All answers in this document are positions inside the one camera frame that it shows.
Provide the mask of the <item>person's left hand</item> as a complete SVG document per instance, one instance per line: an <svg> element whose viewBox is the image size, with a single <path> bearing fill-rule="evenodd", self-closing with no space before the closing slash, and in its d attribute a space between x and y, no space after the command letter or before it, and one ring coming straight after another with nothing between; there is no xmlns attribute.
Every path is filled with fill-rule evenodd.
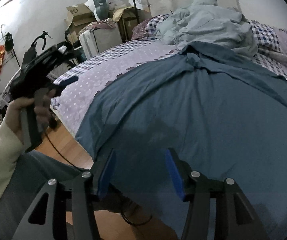
<svg viewBox="0 0 287 240"><path fill-rule="evenodd" d="M42 103L37 103L34 108L37 122L46 129L49 125L51 118L50 103L51 99L56 94L56 90L53 89L44 95ZM9 129L18 137L18 139L24 143L24 137L22 135L22 124L21 124L21 110L34 103L34 99L29 98L18 98L13 100L6 111L5 123Z"/></svg>

